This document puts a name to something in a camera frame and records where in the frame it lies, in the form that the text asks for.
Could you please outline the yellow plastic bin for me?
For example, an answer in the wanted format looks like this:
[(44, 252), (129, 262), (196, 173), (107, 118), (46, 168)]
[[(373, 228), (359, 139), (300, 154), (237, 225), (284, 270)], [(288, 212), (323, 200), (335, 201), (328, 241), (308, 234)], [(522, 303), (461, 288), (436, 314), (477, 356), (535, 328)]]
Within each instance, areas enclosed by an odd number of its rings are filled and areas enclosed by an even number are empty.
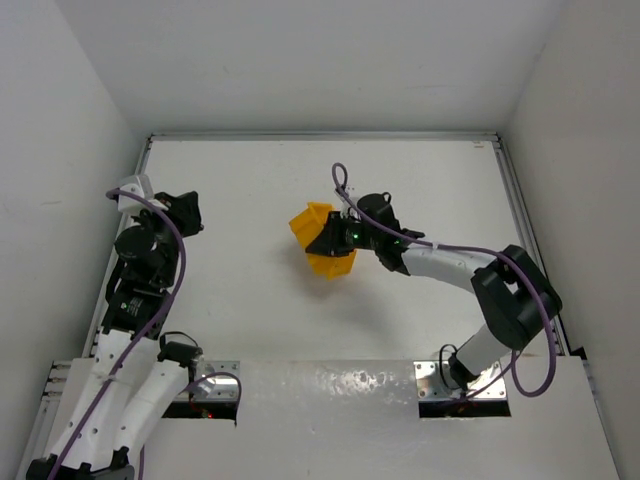
[(319, 202), (308, 202), (306, 209), (289, 221), (313, 273), (327, 280), (348, 275), (356, 259), (356, 252), (347, 248), (341, 236), (343, 221), (339, 210)]

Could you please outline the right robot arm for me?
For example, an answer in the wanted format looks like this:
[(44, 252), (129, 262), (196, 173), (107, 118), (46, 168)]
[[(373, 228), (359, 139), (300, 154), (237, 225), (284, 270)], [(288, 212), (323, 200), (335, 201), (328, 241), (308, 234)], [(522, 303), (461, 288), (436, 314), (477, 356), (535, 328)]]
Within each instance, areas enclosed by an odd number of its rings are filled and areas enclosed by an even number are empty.
[(450, 355), (443, 381), (466, 390), (506, 355), (514, 356), (563, 307), (547, 277), (521, 247), (491, 253), (478, 247), (428, 242), (422, 232), (400, 225), (389, 193), (373, 193), (339, 210), (308, 203), (289, 223), (312, 270), (333, 279), (351, 272), (356, 254), (368, 250), (388, 271), (425, 277), (473, 294), (484, 324)]

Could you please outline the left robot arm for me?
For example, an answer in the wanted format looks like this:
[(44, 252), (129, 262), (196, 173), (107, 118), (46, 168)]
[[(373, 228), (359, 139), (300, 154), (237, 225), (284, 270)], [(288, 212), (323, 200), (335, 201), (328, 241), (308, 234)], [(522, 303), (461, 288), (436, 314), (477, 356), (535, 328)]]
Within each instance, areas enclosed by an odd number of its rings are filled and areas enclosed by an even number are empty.
[(201, 350), (161, 331), (186, 273), (184, 240), (202, 231), (197, 192), (108, 192), (132, 223), (116, 238), (92, 368), (73, 413), (29, 479), (131, 479), (142, 450), (193, 378)]

